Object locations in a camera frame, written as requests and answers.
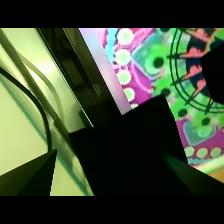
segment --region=colorful poster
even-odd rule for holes
[[[223,43],[224,29],[96,28],[96,33],[132,108],[166,96],[189,164],[224,153],[224,105],[209,97],[200,66],[200,58]]]

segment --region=black dot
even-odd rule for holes
[[[164,64],[163,58],[156,58],[153,62],[155,68],[161,68]]]
[[[202,120],[202,125],[208,125],[210,123],[211,119],[206,117]]]
[[[165,88],[165,89],[163,89],[163,90],[161,91],[161,93],[164,94],[165,97],[167,97],[167,96],[170,95],[170,90]]]
[[[187,115],[187,110],[186,109],[182,109],[178,112],[179,117],[184,117]]]
[[[160,30],[165,33],[165,32],[168,32],[170,30],[170,28],[160,28]]]

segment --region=black cable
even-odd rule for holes
[[[43,118],[43,121],[44,121],[44,126],[45,126],[45,130],[46,130],[46,135],[47,135],[48,152],[50,152],[52,150],[51,132],[50,132],[47,116],[46,116],[46,113],[44,112],[43,107],[41,106],[39,101],[36,99],[36,97],[26,87],[24,87],[19,81],[17,81],[13,76],[11,76],[1,66],[0,66],[0,73],[6,79],[8,79],[10,82],[12,82],[14,85],[16,85],[20,90],[22,90],[33,101],[33,103],[38,108],[38,110]]]

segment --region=black triangle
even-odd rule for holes
[[[222,182],[196,170],[171,155],[164,153],[163,158],[193,195],[224,195],[224,184]]]
[[[57,150],[0,176],[0,196],[49,196]]]

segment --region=cable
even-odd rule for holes
[[[59,117],[62,121],[64,121],[64,114],[63,114],[63,109],[62,109],[62,104],[60,101],[60,97],[57,93],[57,91],[55,90],[54,86],[51,84],[51,82],[46,78],[46,76],[36,67],[34,66],[28,59],[26,59],[21,53],[19,53],[17,51],[20,59],[22,60],[22,62],[25,63],[25,65],[27,65],[31,70],[33,70],[41,79],[42,81],[46,84],[46,86],[49,88],[49,90],[51,91],[57,108],[58,108],[58,113],[59,113]]]
[[[44,121],[44,126],[46,130],[46,135],[47,135],[47,145],[48,145],[48,152],[52,150],[52,139],[51,139],[51,132],[47,120],[46,113],[44,112],[44,109],[42,108],[41,104],[39,101],[36,99],[36,97],[27,89],[25,88],[19,81],[17,81],[13,76],[11,76],[7,71],[5,71],[1,66],[0,66],[0,73],[8,79],[10,82],[12,82],[14,85],[16,85],[20,90],[22,90],[29,98],[30,100],[33,101],[33,103],[36,105],[38,108],[43,121]]]

